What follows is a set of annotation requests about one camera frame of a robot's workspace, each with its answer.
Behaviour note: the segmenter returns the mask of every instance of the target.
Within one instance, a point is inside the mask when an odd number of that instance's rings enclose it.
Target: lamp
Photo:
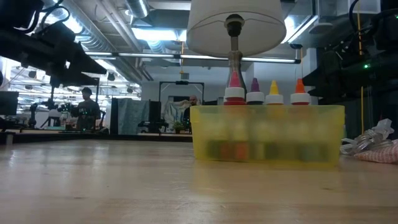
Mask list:
[[[256,55],[279,45],[286,27],[279,0],[192,0],[187,45],[190,50],[226,57],[231,37],[226,20],[232,14],[242,19],[239,50],[244,56]]]

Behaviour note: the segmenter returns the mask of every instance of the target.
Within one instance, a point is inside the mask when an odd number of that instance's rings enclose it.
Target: workbench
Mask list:
[[[204,162],[189,142],[0,146],[0,223],[398,223],[398,166]]]

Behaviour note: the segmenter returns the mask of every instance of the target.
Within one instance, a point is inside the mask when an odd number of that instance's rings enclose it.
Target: dark shirt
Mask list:
[[[85,100],[78,105],[79,117],[77,119],[77,130],[91,130],[95,120],[101,117],[100,106],[93,100]]]

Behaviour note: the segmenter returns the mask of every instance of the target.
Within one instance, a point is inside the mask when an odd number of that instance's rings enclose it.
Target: white bottle cap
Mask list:
[[[293,93],[290,96],[290,103],[311,103],[311,96],[308,93]]]
[[[266,96],[266,104],[284,104],[284,96],[283,95],[267,95]]]
[[[250,92],[246,94],[246,102],[253,102],[253,101],[265,101],[265,96],[263,92]]]
[[[244,98],[244,88],[241,87],[227,87],[225,88],[224,98],[240,97]]]

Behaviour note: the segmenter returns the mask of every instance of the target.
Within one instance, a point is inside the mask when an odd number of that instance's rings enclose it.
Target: yellow plastic bin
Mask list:
[[[200,160],[334,166],[344,106],[192,106]]]

